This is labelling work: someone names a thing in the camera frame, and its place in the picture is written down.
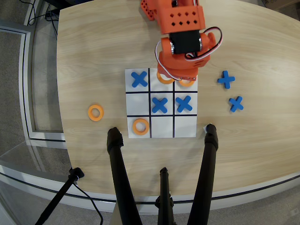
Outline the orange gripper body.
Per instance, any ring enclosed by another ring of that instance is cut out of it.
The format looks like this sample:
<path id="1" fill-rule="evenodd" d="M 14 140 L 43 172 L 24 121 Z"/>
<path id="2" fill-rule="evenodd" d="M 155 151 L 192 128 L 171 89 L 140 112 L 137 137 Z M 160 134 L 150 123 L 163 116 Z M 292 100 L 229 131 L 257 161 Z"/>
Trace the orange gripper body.
<path id="1" fill-rule="evenodd" d="M 161 51 L 158 59 L 160 63 L 157 64 L 157 69 L 160 74 L 168 78 L 175 77 L 177 80 L 196 81 L 198 69 L 207 64 L 210 56 L 201 60 L 189 61 L 186 60 L 184 54 L 171 55 Z"/>

